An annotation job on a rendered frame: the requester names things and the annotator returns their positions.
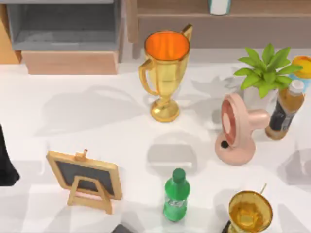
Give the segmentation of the wooden open shelf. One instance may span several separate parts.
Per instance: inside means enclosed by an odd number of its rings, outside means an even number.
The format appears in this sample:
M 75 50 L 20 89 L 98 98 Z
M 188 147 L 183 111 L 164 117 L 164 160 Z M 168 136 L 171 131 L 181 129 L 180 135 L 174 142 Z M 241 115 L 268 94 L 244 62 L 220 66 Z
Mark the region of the wooden open shelf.
M 187 24 L 196 49 L 261 49 L 272 43 L 311 55 L 311 0 L 231 0 L 225 15 L 211 14 L 208 0 L 124 1 L 134 58 L 149 34 Z

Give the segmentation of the small gold trophy black base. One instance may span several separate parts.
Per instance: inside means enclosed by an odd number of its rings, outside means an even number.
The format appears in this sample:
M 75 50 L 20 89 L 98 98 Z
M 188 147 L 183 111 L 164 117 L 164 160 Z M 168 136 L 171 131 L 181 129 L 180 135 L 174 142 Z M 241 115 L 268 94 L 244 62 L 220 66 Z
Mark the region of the small gold trophy black base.
M 273 210 L 269 201 L 262 195 L 267 184 L 261 191 L 240 191 L 235 194 L 228 206 L 229 221 L 221 233 L 260 233 L 272 222 Z

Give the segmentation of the brown tea bottle white cap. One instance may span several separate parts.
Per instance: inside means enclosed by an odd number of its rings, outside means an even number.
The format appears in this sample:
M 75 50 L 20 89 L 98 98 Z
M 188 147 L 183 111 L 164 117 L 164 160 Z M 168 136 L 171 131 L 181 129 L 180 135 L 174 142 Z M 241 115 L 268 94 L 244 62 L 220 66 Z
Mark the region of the brown tea bottle white cap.
M 286 136 L 292 120 L 304 100 L 304 83 L 301 80 L 292 80 L 287 88 L 279 91 L 270 123 L 265 129 L 266 135 L 270 139 L 281 140 Z

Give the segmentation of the pale wooden drawer front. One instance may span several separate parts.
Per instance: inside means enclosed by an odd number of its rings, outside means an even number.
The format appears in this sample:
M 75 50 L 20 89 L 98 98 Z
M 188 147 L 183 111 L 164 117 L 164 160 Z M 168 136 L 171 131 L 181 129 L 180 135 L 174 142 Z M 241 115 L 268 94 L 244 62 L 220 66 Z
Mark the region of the pale wooden drawer front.
M 117 51 L 23 51 L 33 75 L 112 75 L 118 73 Z

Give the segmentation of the green plant in white pot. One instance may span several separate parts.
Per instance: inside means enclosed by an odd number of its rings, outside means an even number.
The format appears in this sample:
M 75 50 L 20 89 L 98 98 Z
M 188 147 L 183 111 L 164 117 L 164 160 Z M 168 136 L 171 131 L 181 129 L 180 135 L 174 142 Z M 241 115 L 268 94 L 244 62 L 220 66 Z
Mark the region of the green plant in white pot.
M 259 55 L 253 48 L 245 47 L 247 57 L 238 59 L 248 67 L 234 72 L 236 76 L 244 76 L 241 84 L 243 101 L 248 109 L 266 109 L 277 92 L 289 86 L 292 79 L 290 73 L 303 69 L 301 65 L 293 65 L 287 58 L 290 47 L 275 52 L 269 43 Z

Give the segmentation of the framed blackboard on easel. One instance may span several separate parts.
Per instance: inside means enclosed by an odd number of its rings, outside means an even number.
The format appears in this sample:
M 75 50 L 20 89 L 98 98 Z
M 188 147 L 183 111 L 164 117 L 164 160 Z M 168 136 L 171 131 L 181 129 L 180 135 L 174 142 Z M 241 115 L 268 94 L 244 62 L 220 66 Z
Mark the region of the framed blackboard on easel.
M 122 199 L 119 168 L 116 164 L 49 151 L 47 160 L 59 183 L 70 191 L 67 205 L 83 205 L 112 214 L 112 200 Z

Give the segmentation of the pink desk fan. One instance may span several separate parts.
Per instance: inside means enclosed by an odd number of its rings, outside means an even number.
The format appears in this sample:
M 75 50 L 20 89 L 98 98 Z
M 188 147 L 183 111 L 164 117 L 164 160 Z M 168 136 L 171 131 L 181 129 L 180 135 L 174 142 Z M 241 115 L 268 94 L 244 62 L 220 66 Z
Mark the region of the pink desk fan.
M 215 142 L 218 158 L 232 166 L 247 164 L 256 150 L 253 131 L 266 128 L 269 121 L 266 110 L 248 110 L 237 93 L 226 95 L 221 106 L 222 132 Z

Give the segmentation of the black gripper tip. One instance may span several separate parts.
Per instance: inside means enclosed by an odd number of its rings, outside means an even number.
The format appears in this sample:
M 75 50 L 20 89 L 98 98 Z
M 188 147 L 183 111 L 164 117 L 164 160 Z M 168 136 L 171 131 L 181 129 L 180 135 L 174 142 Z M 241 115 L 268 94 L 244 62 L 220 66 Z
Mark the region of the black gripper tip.
M 9 158 L 0 125 L 0 186 L 13 186 L 19 179 L 20 175 Z

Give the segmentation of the light blue cup orange lid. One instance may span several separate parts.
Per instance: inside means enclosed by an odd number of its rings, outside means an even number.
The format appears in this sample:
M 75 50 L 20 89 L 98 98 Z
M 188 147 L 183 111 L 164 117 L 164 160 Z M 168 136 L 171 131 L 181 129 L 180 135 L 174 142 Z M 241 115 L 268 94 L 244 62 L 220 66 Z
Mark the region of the light blue cup orange lid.
M 311 57 L 297 56 L 292 60 L 292 65 L 302 67 L 301 70 L 290 73 L 289 77 L 292 80 L 301 80 L 304 83 L 303 93 L 306 93 L 307 88 L 311 85 Z

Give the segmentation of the wooden cupboard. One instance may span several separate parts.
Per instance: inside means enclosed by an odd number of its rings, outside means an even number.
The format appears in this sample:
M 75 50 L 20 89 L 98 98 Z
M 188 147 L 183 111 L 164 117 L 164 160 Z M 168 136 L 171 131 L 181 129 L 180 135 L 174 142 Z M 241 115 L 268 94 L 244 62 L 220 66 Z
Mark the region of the wooden cupboard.
M 20 64 L 21 59 L 21 51 L 12 49 L 6 5 L 0 4 L 0 65 Z

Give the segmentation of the large gold trophy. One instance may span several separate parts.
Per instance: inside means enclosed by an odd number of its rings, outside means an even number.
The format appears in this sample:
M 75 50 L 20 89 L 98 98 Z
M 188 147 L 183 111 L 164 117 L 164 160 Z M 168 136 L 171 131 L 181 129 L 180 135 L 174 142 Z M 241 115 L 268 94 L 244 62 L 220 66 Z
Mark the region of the large gold trophy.
M 159 96 L 150 109 L 158 122 L 172 122 L 179 115 L 178 104 L 172 99 L 187 68 L 193 26 L 182 31 L 159 31 L 144 42 L 145 62 L 139 66 L 140 82 L 146 92 Z

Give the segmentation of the green bottle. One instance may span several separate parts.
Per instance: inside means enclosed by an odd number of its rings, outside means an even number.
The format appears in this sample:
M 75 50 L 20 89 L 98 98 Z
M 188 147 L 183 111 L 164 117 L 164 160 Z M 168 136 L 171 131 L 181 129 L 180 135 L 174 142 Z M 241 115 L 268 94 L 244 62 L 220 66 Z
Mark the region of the green bottle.
M 165 183 L 165 202 L 163 214 L 167 220 L 180 221 L 187 211 L 190 184 L 182 168 L 176 168 Z

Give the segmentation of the white and teal cup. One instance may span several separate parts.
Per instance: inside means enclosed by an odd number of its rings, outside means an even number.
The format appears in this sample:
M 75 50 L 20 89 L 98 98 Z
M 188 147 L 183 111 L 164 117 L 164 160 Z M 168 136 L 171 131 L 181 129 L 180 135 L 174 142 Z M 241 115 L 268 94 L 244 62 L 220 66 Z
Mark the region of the white and teal cup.
M 212 15 L 226 15 L 229 13 L 231 0 L 207 0 L 209 13 Z

